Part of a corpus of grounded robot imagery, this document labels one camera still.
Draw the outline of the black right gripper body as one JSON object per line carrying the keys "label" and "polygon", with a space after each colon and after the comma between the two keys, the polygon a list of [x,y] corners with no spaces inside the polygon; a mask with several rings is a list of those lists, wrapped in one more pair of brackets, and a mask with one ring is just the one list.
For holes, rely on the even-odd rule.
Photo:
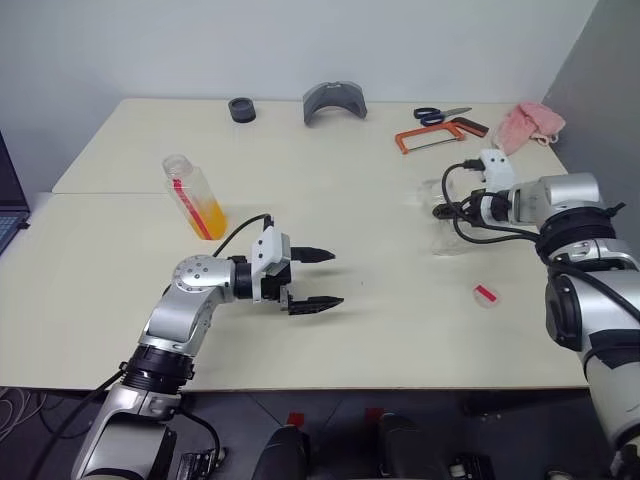
{"label": "black right gripper body", "polygon": [[455,219],[472,226],[481,225],[481,202],[482,192],[472,191],[469,196],[455,203]]}

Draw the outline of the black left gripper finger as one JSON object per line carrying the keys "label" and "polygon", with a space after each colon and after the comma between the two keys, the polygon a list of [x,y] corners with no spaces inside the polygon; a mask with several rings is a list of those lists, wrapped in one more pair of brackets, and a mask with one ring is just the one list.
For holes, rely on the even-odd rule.
{"label": "black left gripper finger", "polygon": [[321,263],[336,258],[334,253],[315,247],[292,247],[290,253],[292,261],[303,264]]}
{"label": "black left gripper finger", "polygon": [[305,300],[289,299],[288,314],[291,316],[316,314],[337,307],[343,302],[343,298],[334,296],[313,296]]}

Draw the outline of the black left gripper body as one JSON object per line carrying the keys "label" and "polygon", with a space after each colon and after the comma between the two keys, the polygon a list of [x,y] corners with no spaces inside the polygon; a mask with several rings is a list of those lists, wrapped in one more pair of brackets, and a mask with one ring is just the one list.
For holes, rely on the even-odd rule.
{"label": "black left gripper body", "polygon": [[288,311],[291,283],[291,245],[285,233],[264,233],[259,240],[261,295],[277,301],[282,311]]}

